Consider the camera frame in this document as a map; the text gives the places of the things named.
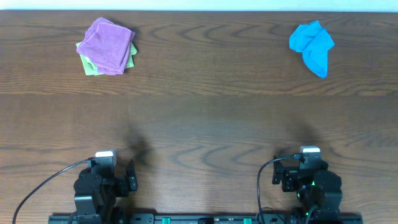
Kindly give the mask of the blue microfiber cloth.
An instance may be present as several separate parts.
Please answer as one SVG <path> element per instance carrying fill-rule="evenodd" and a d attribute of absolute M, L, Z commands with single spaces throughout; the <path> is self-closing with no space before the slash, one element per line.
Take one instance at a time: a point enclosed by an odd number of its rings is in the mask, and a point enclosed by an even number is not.
<path fill-rule="evenodd" d="M 289 37 L 289 47 L 302 54 L 307 68 L 320 78 L 328 74 L 328 51 L 335 43 L 318 21 L 300 24 Z"/>

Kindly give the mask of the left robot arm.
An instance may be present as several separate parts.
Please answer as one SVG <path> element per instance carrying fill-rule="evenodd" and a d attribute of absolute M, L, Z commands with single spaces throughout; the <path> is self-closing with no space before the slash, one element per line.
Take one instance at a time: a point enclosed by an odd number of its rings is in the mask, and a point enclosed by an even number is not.
<path fill-rule="evenodd" d="M 112 157 L 93 158 L 74 183 L 77 223 L 129 223 L 125 210 L 115 206 L 116 199 L 128 197 L 138 188 L 134 161 L 126 173 L 116 177 Z"/>

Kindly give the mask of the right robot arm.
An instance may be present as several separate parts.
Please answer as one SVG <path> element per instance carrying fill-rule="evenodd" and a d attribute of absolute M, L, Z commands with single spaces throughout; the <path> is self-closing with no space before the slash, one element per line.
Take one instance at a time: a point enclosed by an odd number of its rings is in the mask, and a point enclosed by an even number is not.
<path fill-rule="evenodd" d="M 272 183 L 281 184 L 283 192 L 296 193 L 301 207 L 293 208 L 285 223 L 341 223 L 341 177 L 328 170 L 319 153 L 299 153 L 286 159 L 296 159 L 299 165 L 284 166 L 283 158 L 274 156 Z"/>

